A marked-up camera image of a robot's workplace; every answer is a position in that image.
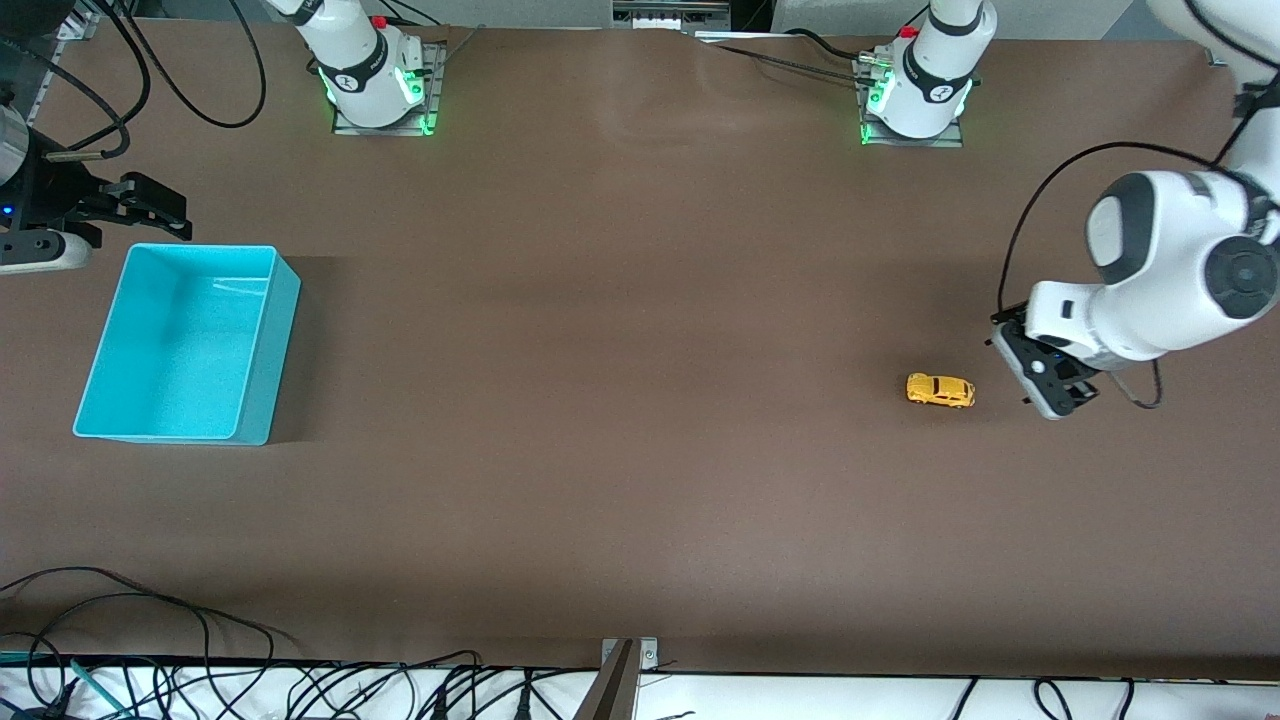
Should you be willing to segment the yellow beetle toy car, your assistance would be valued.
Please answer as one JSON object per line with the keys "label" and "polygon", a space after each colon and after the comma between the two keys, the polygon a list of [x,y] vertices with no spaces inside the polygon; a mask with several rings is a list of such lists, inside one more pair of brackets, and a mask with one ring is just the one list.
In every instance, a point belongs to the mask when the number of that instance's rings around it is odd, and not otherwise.
{"label": "yellow beetle toy car", "polygon": [[977,400],[975,386],[954,375],[931,375],[911,373],[905,380],[908,401],[941,407],[973,407]]}

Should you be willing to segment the turquoise plastic bin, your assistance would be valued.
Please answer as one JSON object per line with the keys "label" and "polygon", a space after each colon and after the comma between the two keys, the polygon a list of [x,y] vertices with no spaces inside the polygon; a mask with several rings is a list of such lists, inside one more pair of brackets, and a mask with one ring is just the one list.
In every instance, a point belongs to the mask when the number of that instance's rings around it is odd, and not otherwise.
{"label": "turquoise plastic bin", "polygon": [[301,286],[273,246],[134,245],[73,432],[136,445],[266,445]]}

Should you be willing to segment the grey power strip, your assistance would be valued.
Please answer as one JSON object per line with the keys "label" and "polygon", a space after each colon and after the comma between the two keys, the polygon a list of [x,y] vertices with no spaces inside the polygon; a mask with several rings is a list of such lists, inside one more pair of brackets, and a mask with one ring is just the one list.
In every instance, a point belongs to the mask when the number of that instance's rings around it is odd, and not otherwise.
{"label": "grey power strip", "polygon": [[612,0],[613,29],[731,31],[730,0]]}

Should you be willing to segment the grey metal bar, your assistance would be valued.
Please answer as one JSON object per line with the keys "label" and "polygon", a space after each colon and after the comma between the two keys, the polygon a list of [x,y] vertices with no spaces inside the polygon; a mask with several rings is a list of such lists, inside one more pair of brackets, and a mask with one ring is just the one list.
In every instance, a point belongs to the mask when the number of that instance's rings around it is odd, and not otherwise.
{"label": "grey metal bar", "polygon": [[640,638],[614,639],[572,720],[634,720],[644,659]]}

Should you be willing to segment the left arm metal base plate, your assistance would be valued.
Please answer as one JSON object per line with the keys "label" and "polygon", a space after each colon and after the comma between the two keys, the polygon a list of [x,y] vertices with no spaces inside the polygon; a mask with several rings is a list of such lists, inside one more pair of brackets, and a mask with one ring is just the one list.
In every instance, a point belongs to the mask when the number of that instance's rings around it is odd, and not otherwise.
{"label": "left arm metal base plate", "polygon": [[955,149],[963,146],[963,128],[960,115],[965,109],[964,100],[954,109],[950,123],[943,132],[928,138],[914,138],[892,129],[883,118],[874,114],[881,109],[890,91],[893,88],[893,72],[890,69],[887,56],[863,51],[851,61],[855,70],[855,79],[859,81],[858,105],[860,140],[863,145],[888,145],[900,147],[942,147]]}

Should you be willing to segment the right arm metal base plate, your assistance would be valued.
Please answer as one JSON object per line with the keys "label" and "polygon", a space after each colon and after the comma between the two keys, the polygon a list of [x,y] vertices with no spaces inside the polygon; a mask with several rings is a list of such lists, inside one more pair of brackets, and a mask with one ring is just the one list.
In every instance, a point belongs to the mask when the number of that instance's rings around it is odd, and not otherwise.
{"label": "right arm metal base plate", "polygon": [[422,59],[419,61],[420,68],[415,70],[413,77],[404,72],[401,73],[404,83],[417,99],[417,104],[397,123],[381,128],[358,127],[338,111],[337,105],[332,105],[332,133],[367,137],[430,137],[435,135],[447,55],[447,44],[425,44],[421,53]]}

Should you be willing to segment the small metal bracket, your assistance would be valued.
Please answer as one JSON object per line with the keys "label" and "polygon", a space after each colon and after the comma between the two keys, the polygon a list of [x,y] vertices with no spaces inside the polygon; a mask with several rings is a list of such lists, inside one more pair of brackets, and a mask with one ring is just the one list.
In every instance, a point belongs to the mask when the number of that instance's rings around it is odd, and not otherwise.
{"label": "small metal bracket", "polygon": [[[614,647],[622,641],[623,638],[616,638],[616,637],[605,638],[602,641],[602,652],[600,652],[602,666],[604,666],[604,664],[608,661],[608,657],[612,655]],[[640,670],[643,673],[654,671],[660,662],[659,641],[655,637],[639,637],[634,638],[634,641],[636,646],[635,648],[636,655],[639,656]]]}

